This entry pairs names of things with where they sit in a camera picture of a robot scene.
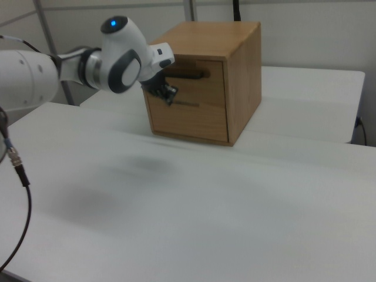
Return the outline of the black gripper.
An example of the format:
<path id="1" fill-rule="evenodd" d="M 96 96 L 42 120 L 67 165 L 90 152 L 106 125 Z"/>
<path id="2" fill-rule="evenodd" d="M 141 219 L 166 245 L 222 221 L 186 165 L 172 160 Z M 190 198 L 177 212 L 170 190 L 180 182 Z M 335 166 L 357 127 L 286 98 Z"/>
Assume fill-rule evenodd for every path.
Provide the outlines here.
<path id="1" fill-rule="evenodd" d="M 178 88 L 168 85 L 163 71 L 158 72 L 154 77 L 140 81 L 142 89 L 154 96 L 160 96 L 168 106 L 173 103 L 173 99 L 178 92 Z"/>

